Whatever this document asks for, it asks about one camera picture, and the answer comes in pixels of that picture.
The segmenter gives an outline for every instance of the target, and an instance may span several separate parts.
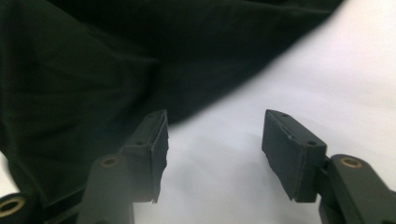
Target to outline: metal grommet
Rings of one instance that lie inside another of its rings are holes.
[[[119,158],[117,158],[117,157],[107,157],[107,158],[104,158],[104,159],[102,159],[102,161],[101,161],[101,165],[103,166],[103,167],[111,167],[111,166],[114,166],[114,165],[116,165],[117,163],[119,163]]]
[[[22,197],[14,197],[0,203],[0,217],[7,217],[18,212],[25,205]]]
[[[343,163],[343,165],[345,165],[347,167],[355,168],[355,169],[359,169],[362,167],[362,164],[360,161],[357,161],[357,160],[349,158],[349,157],[342,158],[341,163]]]

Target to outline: screw hole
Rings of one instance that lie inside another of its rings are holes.
[[[9,210],[15,208],[17,205],[18,205],[18,203],[16,203],[16,202],[5,204],[3,207],[0,208],[0,211],[1,212],[9,211]]]
[[[119,160],[116,157],[110,157],[110,158],[106,158],[104,160],[102,160],[102,166],[103,167],[111,167],[114,166],[115,164],[117,164],[119,162]]]
[[[311,146],[316,146],[316,145],[317,145],[317,143],[316,143],[316,142],[314,142],[314,141],[308,141],[308,145],[311,145]]]

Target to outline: dark green fabric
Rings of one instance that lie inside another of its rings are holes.
[[[2,151],[47,206],[145,114],[187,118],[257,74],[339,0],[2,0]]]

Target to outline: white surface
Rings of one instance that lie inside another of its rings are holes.
[[[10,179],[7,171],[7,161],[4,155],[0,152],[0,198],[7,194],[17,192],[17,188]]]
[[[328,155],[368,161],[396,189],[396,1],[351,0],[222,101],[170,127],[158,204],[137,224],[318,224],[289,201],[261,150],[266,109],[290,114]],[[1,177],[2,195],[12,191]]]

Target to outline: black plastic part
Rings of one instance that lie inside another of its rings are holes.
[[[148,114],[121,151],[128,159],[134,202],[158,201],[168,148],[166,111]]]
[[[396,223],[396,197],[367,162],[335,155],[328,177],[346,223]]]
[[[290,199],[312,203],[315,172],[326,162],[326,144],[291,116],[267,110],[262,151]]]
[[[70,221],[78,213],[79,204],[81,203],[84,188],[77,190],[74,193],[64,196],[58,202],[43,208],[43,218],[45,224],[60,223],[69,224],[76,223]]]
[[[97,160],[78,224],[133,224],[136,202],[158,201],[168,150],[166,111],[145,117],[119,154]]]
[[[314,189],[321,196],[321,202],[330,206],[332,210],[341,213],[338,201],[335,198],[332,184],[325,167],[318,168],[315,174]]]
[[[346,224],[342,213],[326,204],[323,200],[320,201],[319,214],[322,224]]]
[[[128,164],[123,155],[97,160],[85,188],[77,224],[133,224]]]

